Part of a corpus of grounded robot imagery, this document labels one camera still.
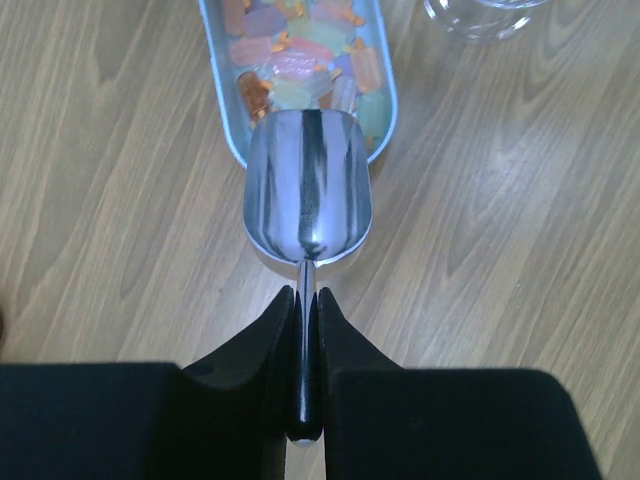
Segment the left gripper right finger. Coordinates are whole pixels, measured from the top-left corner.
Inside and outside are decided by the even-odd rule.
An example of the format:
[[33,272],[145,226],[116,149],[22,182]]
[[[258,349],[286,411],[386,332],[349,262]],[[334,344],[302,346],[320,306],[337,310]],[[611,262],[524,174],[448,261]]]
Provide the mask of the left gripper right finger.
[[403,368],[320,292],[330,479],[597,479],[562,384],[528,368]]

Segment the grey candy tray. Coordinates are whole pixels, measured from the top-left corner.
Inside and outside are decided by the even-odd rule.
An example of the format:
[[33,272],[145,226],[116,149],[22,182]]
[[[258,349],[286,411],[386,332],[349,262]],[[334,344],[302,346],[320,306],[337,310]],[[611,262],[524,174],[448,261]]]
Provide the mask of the grey candy tray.
[[247,162],[268,113],[335,108],[363,128],[369,162],[394,131],[398,99],[378,1],[202,1],[223,131]]

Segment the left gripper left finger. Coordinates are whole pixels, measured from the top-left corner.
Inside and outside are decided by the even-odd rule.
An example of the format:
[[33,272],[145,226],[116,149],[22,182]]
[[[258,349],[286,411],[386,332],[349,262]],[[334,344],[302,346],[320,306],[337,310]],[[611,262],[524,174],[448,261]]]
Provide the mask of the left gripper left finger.
[[294,295],[181,368],[5,364],[5,479],[280,479]]

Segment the clear plastic cup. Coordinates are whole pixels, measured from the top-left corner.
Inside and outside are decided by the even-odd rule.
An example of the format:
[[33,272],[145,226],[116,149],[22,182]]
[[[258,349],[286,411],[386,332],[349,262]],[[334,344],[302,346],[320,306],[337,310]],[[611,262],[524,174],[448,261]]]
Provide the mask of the clear plastic cup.
[[509,39],[548,4],[546,0],[425,0],[428,17],[459,39],[490,44]]

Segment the metal scoop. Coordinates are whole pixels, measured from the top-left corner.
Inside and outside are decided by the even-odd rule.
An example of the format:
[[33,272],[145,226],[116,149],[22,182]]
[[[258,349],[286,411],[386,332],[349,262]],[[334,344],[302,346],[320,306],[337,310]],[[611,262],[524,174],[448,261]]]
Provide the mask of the metal scoop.
[[373,200],[364,135],[335,109],[280,110],[252,134],[243,222],[253,246],[295,270],[285,432],[310,445],[323,430],[317,274],[366,239]]

